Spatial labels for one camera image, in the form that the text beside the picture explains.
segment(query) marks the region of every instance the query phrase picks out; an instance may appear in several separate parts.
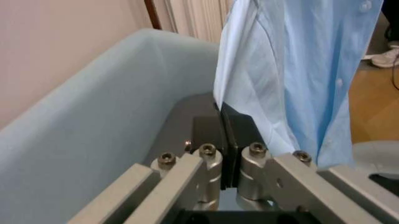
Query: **bolt head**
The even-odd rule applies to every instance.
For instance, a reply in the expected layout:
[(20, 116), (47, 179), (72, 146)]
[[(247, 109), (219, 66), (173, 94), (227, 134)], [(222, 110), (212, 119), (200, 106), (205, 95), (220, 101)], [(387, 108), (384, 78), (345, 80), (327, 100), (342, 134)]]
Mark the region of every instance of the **bolt head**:
[(249, 154), (256, 158), (263, 158), (266, 155), (266, 147), (260, 142), (249, 145)]
[(170, 152), (162, 153), (158, 157), (158, 166), (161, 169), (169, 170), (176, 164), (176, 155)]
[(199, 147), (199, 155), (204, 159), (212, 159), (216, 155), (216, 147), (210, 143), (203, 144)]
[(297, 150), (293, 152), (292, 155), (303, 163), (310, 163), (312, 161), (312, 157), (307, 152), (302, 150)]

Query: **shirt fabric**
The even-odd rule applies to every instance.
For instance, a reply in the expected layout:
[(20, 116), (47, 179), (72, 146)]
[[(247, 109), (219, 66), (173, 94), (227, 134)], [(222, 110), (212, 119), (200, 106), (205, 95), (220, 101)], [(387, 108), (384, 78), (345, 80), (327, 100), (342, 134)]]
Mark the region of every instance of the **shirt fabric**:
[(214, 98), (248, 114), (273, 155), (353, 164), (348, 90), (382, 0), (236, 0)]

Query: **white wall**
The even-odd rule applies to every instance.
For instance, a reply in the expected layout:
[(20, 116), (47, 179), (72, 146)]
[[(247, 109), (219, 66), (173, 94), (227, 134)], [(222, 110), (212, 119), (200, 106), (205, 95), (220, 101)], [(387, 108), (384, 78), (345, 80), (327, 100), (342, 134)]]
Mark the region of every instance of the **white wall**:
[(143, 27), (144, 0), (0, 0), (0, 129)]

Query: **shoe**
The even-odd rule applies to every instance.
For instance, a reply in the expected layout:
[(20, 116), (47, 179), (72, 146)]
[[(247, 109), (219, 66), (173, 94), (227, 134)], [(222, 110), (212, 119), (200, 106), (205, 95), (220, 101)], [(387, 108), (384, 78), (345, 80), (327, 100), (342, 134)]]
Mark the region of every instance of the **shoe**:
[(373, 63), (373, 65), (380, 68), (391, 68), (394, 66), (393, 65), (394, 62), (395, 66), (399, 64), (399, 58), (395, 60), (398, 55), (399, 55), (399, 48), (394, 48), (383, 54), (372, 57), (371, 62)]

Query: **wooden floor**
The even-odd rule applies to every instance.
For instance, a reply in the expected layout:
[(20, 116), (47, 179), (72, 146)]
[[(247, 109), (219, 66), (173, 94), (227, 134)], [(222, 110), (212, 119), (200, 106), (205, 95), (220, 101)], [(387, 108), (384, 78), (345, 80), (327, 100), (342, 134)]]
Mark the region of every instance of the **wooden floor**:
[(391, 69), (356, 73), (349, 90), (353, 143), (399, 140), (399, 91), (393, 87), (391, 75)]

